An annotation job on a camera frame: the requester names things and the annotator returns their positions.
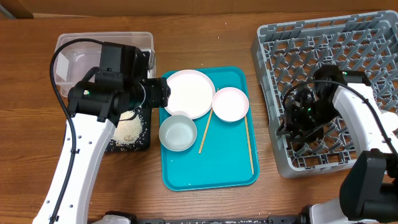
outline dish rack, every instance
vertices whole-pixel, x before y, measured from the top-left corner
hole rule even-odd
[[[364,71],[380,109],[398,114],[398,14],[350,16],[260,26],[251,47],[269,117],[269,134],[280,175],[324,174],[353,166],[356,153],[344,121],[337,117],[325,137],[300,149],[276,131],[284,118],[282,100],[294,85],[311,80],[324,64]]]

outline chopstick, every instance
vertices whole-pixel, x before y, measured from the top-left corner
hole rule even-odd
[[[244,116],[244,124],[246,125],[246,136],[248,137],[248,146],[249,146],[249,157],[250,157],[250,165],[251,165],[251,174],[254,175],[254,168],[253,168],[253,158],[251,156],[251,146],[250,146],[250,135],[249,135],[249,128],[248,128],[248,117]]]
[[[207,120],[207,124],[206,124],[206,129],[205,129],[205,133],[203,134],[203,138],[201,139],[201,144],[200,144],[200,148],[199,148],[199,154],[201,154],[201,150],[203,148],[203,145],[205,144],[205,138],[207,135],[207,129],[209,128],[209,124],[210,124],[210,120],[211,120],[211,116],[213,115],[213,107],[210,110],[210,115],[209,115],[209,119]]]

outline clear plastic bin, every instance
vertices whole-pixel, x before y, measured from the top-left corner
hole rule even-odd
[[[62,44],[78,38],[91,38],[100,41],[126,44],[151,50],[154,54],[154,39],[150,32],[95,32],[62,34],[58,38],[57,50]],[[67,97],[69,90],[80,81],[86,72],[100,65],[101,46],[92,42],[77,42],[63,49],[54,66],[55,83],[60,86],[60,93]],[[148,78],[154,78],[156,65],[148,72]]]

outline black cable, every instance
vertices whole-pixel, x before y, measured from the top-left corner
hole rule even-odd
[[[353,92],[355,95],[357,95],[357,96],[366,104],[366,106],[368,106],[369,110],[371,110],[371,113],[372,113],[372,115],[373,115],[373,117],[374,117],[374,120],[376,121],[377,126],[378,126],[379,129],[380,129],[381,135],[383,136],[385,142],[386,142],[387,145],[389,146],[389,148],[390,148],[390,150],[392,151],[392,153],[393,153],[393,154],[396,156],[396,158],[398,159],[398,152],[396,151],[396,149],[395,149],[394,146],[392,145],[392,143],[391,143],[391,138],[388,137],[388,135],[387,135],[387,133],[386,133],[386,130],[384,130],[384,127],[383,127],[383,125],[382,125],[382,123],[381,123],[381,121],[380,121],[380,119],[379,119],[379,116],[378,116],[377,113],[376,113],[376,110],[375,110],[375,109],[373,108],[373,106],[369,103],[369,100],[368,100],[368,99],[366,99],[362,94],[358,93],[356,90],[354,90],[353,88],[351,88],[351,87],[349,87],[349,86],[346,86],[346,85],[344,85],[344,84],[342,84],[342,83],[339,83],[339,82],[330,81],[330,80],[311,80],[311,81],[306,81],[306,82],[299,83],[299,84],[293,86],[293,87],[285,94],[284,100],[282,101],[282,106],[284,107],[284,109],[286,110],[286,104],[285,104],[286,99],[287,99],[287,97],[293,92],[293,90],[297,89],[298,87],[305,86],[305,85],[308,85],[308,84],[311,84],[311,83],[331,83],[331,84],[334,84],[334,85],[342,86],[343,88],[346,88],[347,90],[349,90],[349,91]]]
[[[70,132],[72,134],[72,149],[70,151],[71,155],[70,155],[70,160],[69,160],[69,166],[68,166],[68,170],[67,170],[67,174],[65,176],[65,180],[63,181],[62,184],[62,188],[61,188],[61,192],[60,195],[58,196],[57,202],[55,204],[54,207],[54,211],[50,217],[50,224],[53,224],[56,219],[57,219],[57,214],[58,211],[60,209],[61,206],[61,202],[62,202],[62,198],[63,195],[65,194],[65,191],[67,189],[68,186],[68,182],[69,182],[69,178],[70,178],[70,174],[72,173],[72,167],[73,167],[73,162],[75,161],[75,154],[76,154],[76,132],[75,132],[75,127],[73,125],[73,121],[68,113],[67,107],[65,106],[65,104],[62,101],[61,95],[58,91],[58,88],[55,84],[55,80],[54,80],[54,63],[55,63],[55,59],[57,58],[58,54],[67,46],[77,43],[77,42],[94,42],[97,44],[103,44],[103,42],[98,41],[98,40],[94,40],[94,39],[87,39],[87,38],[80,38],[80,39],[75,39],[75,40],[71,40],[63,45],[61,45],[55,52],[54,55],[51,58],[51,63],[50,63],[50,80],[51,80],[51,85],[52,88],[55,92],[55,95],[57,96],[57,100],[60,103],[61,107],[62,107],[62,111],[65,113],[65,116],[67,117],[68,123],[69,123],[69,127],[70,127]]]

